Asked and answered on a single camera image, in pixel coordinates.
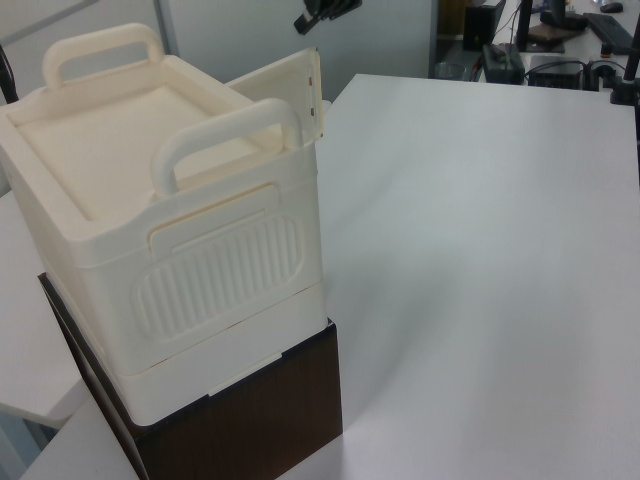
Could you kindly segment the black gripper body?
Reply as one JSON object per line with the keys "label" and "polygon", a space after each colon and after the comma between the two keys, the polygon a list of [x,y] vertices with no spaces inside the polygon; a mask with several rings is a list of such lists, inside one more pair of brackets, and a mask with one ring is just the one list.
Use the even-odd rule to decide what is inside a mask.
{"label": "black gripper body", "polygon": [[363,4],[362,0],[305,0],[306,20],[334,20]]}

